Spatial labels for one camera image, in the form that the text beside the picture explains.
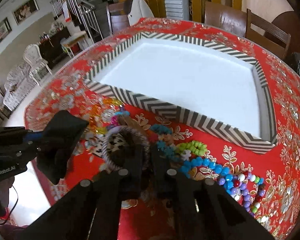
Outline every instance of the green bead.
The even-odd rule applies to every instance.
[[[257,184],[259,182],[259,180],[260,180],[260,177],[256,176],[256,179],[254,180],[254,183]]]
[[[251,208],[251,212],[252,212],[253,214],[255,214],[257,211],[258,211],[258,209],[257,209],[256,207],[252,207],[252,208]]]

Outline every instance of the white ornate chair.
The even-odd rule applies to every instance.
[[[23,59],[28,62],[31,66],[29,76],[40,86],[39,81],[41,80],[39,72],[43,68],[47,68],[49,73],[52,75],[51,69],[48,67],[48,61],[41,57],[39,46],[36,44],[30,44],[26,47],[23,53]]]

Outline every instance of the scrunchie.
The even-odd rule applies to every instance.
[[[106,137],[102,143],[102,158],[105,161],[105,163],[107,163],[108,167],[113,170],[113,171],[117,171],[119,169],[122,169],[122,167],[117,166],[112,160],[111,160],[111,156],[107,151],[107,146],[108,146],[108,142],[110,137],[113,134],[119,133],[119,132],[125,132],[125,133],[130,133],[133,138],[137,138],[141,141],[141,145],[143,146],[143,153],[144,153],[144,162],[142,165],[142,169],[145,170],[148,167],[148,163],[149,163],[149,151],[150,151],[150,144],[149,141],[147,139],[146,136],[144,136],[141,132],[139,132],[136,129],[133,129],[131,127],[122,125],[122,126],[116,126],[112,129],[110,129],[108,131],[108,133],[106,134]]]

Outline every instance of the wooden sideboard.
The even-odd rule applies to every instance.
[[[46,40],[39,45],[41,56],[48,61],[49,68],[53,68],[67,56],[67,54],[63,52],[60,41],[63,38],[66,39],[68,37],[70,37],[70,33],[65,27],[63,30],[50,37],[49,40]]]

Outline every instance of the round table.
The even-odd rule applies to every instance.
[[[66,64],[27,107],[26,128],[34,131],[44,129],[59,110],[68,110],[75,116],[89,119],[100,96],[85,85],[83,79],[86,72],[117,44],[141,31],[182,34],[214,41],[242,51],[260,62],[269,85],[277,124],[278,145],[266,154],[256,154],[134,106],[125,107],[131,118],[145,131],[153,124],[165,125],[172,131],[176,145],[192,140],[201,141],[207,144],[205,157],[229,167],[235,174],[251,171],[263,177],[266,194],[256,213],[256,220],[276,239],[284,239],[293,229],[300,213],[300,78],[284,62],[246,39],[200,23],[160,18],[141,19],[136,25],[89,47]],[[224,111],[229,107],[235,108],[236,105],[225,105]],[[107,114],[112,110],[105,103],[101,111]],[[91,179],[104,168],[103,160],[85,149],[83,144],[79,144],[71,161],[66,177],[56,186],[36,169],[51,205],[82,179]],[[190,175],[196,180],[218,177],[205,167],[193,168]],[[252,185],[249,190],[252,195],[257,193],[257,188]],[[144,191],[139,200],[127,201],[122,207],[118,239],[172,239],[174,230],[170,203],[155,199],[151,189]]]

